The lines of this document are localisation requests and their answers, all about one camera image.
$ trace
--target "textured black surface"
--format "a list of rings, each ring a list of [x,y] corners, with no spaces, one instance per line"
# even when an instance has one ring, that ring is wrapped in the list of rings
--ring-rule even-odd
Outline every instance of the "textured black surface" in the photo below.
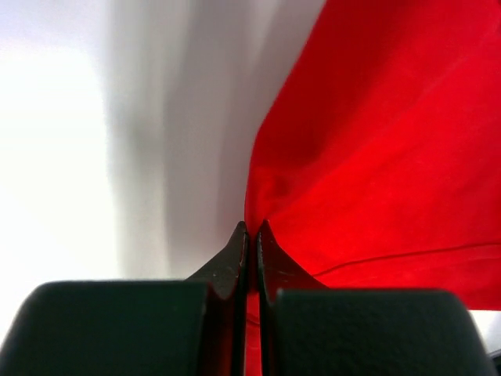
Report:
[[[501,375],[501,351],[494,355],[492,361],[494,362],[494,367],[496,367],[498,371],[498,375]]]
[[[258,236],[264,376],[495,375],[465,307],[444,291],[330,290]]]
[[[0,351],[0,376],[240,376],[247,242],[240,223],[187,281],[39,287]]]
[[[0,375],[195,375],[207,293],[186,282],[44,285],[6,339]]]

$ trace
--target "red fabric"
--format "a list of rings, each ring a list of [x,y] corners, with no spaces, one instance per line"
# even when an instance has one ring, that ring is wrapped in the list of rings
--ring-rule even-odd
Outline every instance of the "red fabric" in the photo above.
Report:
[[[329,0],[255,141],[251,235],[268,219],[332,287],[441,287],[501,309],[500,14]],[[247,343],[253,376],[257,324]]]

